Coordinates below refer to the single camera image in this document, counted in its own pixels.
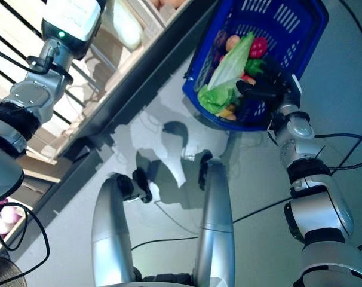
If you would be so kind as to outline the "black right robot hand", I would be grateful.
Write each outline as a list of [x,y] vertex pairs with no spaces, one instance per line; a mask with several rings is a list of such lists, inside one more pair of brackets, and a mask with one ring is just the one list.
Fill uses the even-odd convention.
[[273,111],[282,105],[300,107],[302,89],[297,76],[272,58],[249,59],[244,74],[254,84],[240,79],[236,88],[245,99],[265,102]]

